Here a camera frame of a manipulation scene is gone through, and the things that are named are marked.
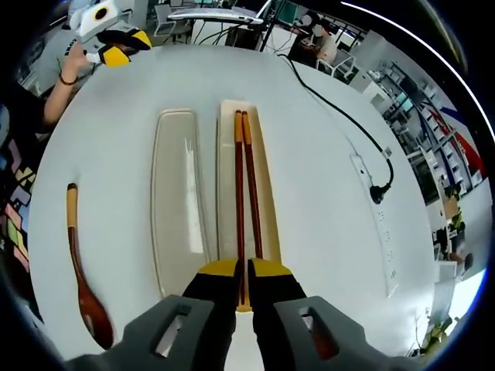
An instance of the desk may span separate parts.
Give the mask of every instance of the desk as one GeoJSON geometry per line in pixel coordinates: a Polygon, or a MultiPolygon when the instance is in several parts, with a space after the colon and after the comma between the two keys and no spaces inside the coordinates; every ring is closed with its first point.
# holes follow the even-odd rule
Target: desk
{"type": "MultiPolygon", "coordinates": [[[[97,69],[67,108],[39,167],[29,221],[32,283],[49,336],[63,357],[101,352],[77,306],[67,242],[67,184],[79,185],[80,255],[87,280],[108,309],[119,340],[124,326],[160,298],[149,222],[158,114],[177,107],[197,113],[206,232],[214,247],[216,119],[224,99],[257,106],[282,261],[306,294],[322,296],[358,321],[379,350],[394,355],[410,349],[415,314],[432,304],[435,273],[418,183],[371,104],[353,88],[297,67],[309,86],[392,150],[395,179],[382,202],[390,238],[400,247],[395,255],[399,286],[391,298],[369,195],[350,160],[353,147],[376,184],[385,184],[389,173],[364,135],[308,94],[276,56],[219,46],[157,47],[127,66],[97,69]]],[[[253,339],[243,337],[251,333],[249,316],[239,317],[233,354],[243,353],[242,339],[253,339]]],[[[424,333],[420,328],[418,337],[424,333]]],[[[261,359],[245,364],[257,369],[249,362],[259,365],[261,359]]]]}
{"type": "Polygon", "coordinates": [[[316,52],[305,48],[302,43],[293,44],[288,56],[295,62],[316,68],[316,52]]]}

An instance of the wooden chopstick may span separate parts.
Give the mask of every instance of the wooden chopstick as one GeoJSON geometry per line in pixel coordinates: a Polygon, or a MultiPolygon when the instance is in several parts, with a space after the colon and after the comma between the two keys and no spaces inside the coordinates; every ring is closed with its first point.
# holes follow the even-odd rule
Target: wooden chopstick
{"type": "Polygon", "coordinates": [[[241,304],[244,305],[244,194],[242,163],[242,113],[236,111],[234,121],[235,143],[235,204],[237,217],[237,258],[241,262],[241,304]]]}
{"type": "Polygon", "coordinates": [[[251,128],[249,125],[249,115],[246,111],[242,113],[242,128],[244,132],[244,151],[246,153],[247,184],[249,188],[251,218],[253,222],[254,249],[256,251],[256,257],[259,259],[263,259],[263,247],[261,245],[260,210],[258,207],[258,192],[256,190],[256,175],[254,173],[251,128]]]}

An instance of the bracelet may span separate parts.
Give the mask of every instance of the bracelet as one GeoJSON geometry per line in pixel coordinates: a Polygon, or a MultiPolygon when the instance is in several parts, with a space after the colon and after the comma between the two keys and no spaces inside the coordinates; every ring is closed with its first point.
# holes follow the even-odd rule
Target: bracelet
{"type": "Polygon", "coordinates": [[[66,82],[63,77],[62,77],[62,71],[60,71],[59,73],[59,80],[62,84],[64,84],[66,87],[71,87],[72,85],[74,85],[78,80],[79,78],[76,77],[76,79],[72,82],[72,83],[68,83],[66,82]]]}

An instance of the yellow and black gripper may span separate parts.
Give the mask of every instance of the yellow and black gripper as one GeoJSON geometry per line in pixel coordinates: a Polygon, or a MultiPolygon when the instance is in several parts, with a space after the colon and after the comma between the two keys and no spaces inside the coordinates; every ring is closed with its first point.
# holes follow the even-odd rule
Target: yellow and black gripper
{"type": "Polygon", "coordinates": [[[79,9],[70,18],[70,28],[87,60],[110,67],[124,66],[131,62],[132,55],[151,49],[146,33],[119,19],[120,14],[114,0],[106,0],[79,9]]]}

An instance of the white tray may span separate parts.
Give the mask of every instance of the white tray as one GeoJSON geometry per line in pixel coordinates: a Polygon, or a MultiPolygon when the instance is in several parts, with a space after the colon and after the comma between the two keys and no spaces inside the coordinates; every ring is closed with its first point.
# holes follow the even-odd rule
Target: white tray
{"type": "Polygon", "coordinates": [[[151,221],[156,274],[163,297],[181,295],[208,261],[196,116],[163,111],[153,151],[151,221]]]}

